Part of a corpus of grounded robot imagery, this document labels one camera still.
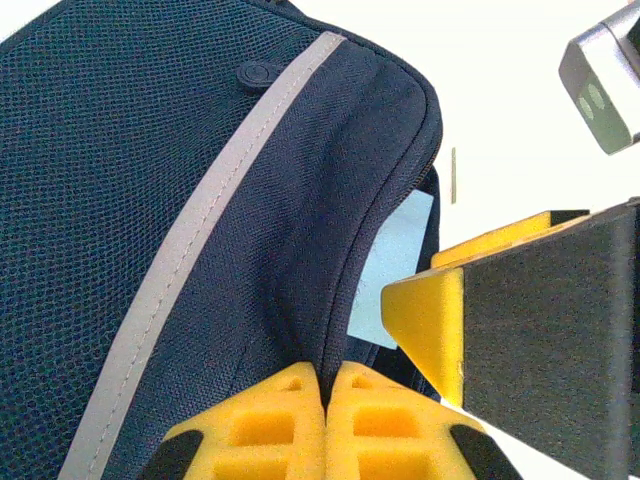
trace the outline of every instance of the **white background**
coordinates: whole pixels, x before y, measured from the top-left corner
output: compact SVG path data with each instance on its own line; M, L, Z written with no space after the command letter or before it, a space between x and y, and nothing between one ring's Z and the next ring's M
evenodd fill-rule
M56 0L3 0L0 40ZM624 0L295 0L403 57L435 86L445 138L436 166L443 247L549 208L591 208L640 194L640 146L602 153L560 83L572 37ZM448 202L451 149L458 198ZM492 433L526 479L584 478Z

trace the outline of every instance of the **gray reflective strip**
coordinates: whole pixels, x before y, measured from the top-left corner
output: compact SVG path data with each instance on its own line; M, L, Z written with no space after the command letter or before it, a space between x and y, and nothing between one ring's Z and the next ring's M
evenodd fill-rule
M147 360L209 235L291 103L343 40L323 33L284 70L194 190L118 330L58 478L102 476Z

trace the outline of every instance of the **bag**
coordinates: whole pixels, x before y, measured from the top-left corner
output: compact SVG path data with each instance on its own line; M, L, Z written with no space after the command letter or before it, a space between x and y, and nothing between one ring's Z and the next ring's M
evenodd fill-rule
M64 0L0 59L0 477L135 478L301 360L325 401L345 358L429 391L346 335L378 228L437 197L413 68L258 0Z

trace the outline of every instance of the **yellow foam block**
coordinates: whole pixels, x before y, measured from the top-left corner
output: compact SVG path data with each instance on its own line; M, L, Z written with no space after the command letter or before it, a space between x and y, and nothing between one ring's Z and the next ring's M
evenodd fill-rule
M585 216L554 225L553 212L543 212L506 227L487 232L460 245L436 253L432 268L452 268L541 238L583 221Z
M321 480L324 410L310 363L297 363L176 425L204 434L185 480Z
M475 479L449 430L475 420L344 362L327 413L326 480Z
M382 323L449 403L462 407L463 287L460 268L429 270L382 290Z

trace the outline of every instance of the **light blue card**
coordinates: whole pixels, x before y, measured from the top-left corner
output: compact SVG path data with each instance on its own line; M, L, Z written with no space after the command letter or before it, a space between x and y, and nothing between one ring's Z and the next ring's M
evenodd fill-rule
M397 343L382 326L382 288L416 272L433 197L414 190L382 224L364 265L347 333L387 348Z

